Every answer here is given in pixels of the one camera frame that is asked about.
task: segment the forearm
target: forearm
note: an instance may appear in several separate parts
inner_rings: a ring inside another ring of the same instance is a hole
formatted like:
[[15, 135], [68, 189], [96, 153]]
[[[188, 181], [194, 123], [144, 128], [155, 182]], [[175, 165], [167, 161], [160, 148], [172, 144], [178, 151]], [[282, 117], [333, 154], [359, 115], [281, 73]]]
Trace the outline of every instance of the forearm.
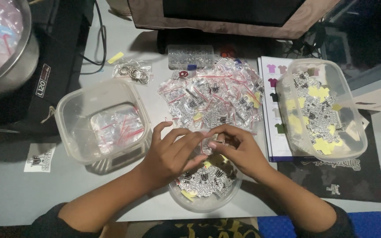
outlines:
[[151, 191], [142, 180], [134, 169], [67, 203], [58, 217], [76, 230], [97, 232], [120, 209]]
[[298, 227], [322, 232], [336, 222], [336, 212], [329, 204], [277, 170], [272, 169], [254, 179], [269, 188], [272, 197]]

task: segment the person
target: person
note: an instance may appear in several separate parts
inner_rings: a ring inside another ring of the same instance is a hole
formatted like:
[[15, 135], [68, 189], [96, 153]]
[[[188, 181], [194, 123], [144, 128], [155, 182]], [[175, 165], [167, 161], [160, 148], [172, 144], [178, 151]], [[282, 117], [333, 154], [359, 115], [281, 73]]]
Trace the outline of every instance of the person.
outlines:
[[[207, 159], [198, 155], [188, 160], [191, 152], [204, 138], [218, 134], [229, 146], [210, 142], [209, 146], [230, 159], [236, 167], [266, 187], [269, 195], [288, 214], [297, 237], [355, 237], [353, 225], [341, 208], [323, 201], [294, 183], [269, 165], [251, 133], [227, 124], [209, 132], [172, 129], [163, 139], [161, 131], [172, 125], [162, 122], [155, 126], [152, 143], [143, 161], [130, 172], [98, 187], [69, 203], [62, 203], [36, 219], [24, 233], [25, 237], [99, 237], [103, 226], [119, 210], [149, 192], [171, 181]], [[260, 238], [251, 225], [232, 219], [206, 224], [164, 222], [146, 232], [143, 238]]]

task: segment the computer monitor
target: computer monitor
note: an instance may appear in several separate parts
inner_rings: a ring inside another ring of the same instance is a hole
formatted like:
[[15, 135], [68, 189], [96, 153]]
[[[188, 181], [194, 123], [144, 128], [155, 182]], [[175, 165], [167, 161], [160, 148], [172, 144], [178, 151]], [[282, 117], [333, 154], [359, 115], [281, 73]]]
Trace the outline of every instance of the computer monitor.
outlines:
[[128, 0], [137, 28], [298, 39], [339, 0]]

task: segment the black sleeve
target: black sleeve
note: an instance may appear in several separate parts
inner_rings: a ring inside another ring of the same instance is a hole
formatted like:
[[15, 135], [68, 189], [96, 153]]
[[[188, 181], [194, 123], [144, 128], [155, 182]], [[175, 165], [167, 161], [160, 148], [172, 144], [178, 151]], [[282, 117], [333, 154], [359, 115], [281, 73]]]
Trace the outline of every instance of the black sleeve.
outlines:
[[336, 211], [336, 222], [331, 228], [323, 232], [313, 233], [299, 229], [295, 224], [295, 233], [298, 238], [354, 238], [355, 230], [348, 214], [340, 207], [327, 202]]
[[58, 213], [65, 203], [61, 203], [51, 208], [46, 214], [36, 219], [24, 232], [27, 238], [98, 238], [102, 229], [97, 233], [81, 232], [71, 228], [63, 219], [58, 217]]

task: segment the hand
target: hand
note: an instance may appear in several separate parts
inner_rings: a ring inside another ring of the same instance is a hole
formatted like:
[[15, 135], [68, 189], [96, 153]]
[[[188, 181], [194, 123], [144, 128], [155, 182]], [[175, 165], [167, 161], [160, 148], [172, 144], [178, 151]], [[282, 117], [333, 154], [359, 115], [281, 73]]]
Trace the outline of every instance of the hand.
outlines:
[[184, 128], [172, 129], [161, 139], [161, 131], [172, 124], [173, 122], [161, 122], [154, 127], [148, 154], [135, 167], [142, 176], [146, 177], [145, 181], [151, 189], [164, 187], [208, 158], [206, 155], [198, 155], [188, 160], [193, 149], [206, 138], [201, 132], [191, 132]]
[[208, 146], [233, 161], [242, 173], [258, 180], [256, 178], [260, 175], [274, 170], [268, 164], [250, 132], [223, 124], [209, 131], [209, 135], [216, 133], [219, 134], [217, 140], [225, 140], [229, 146], [213, 141]]

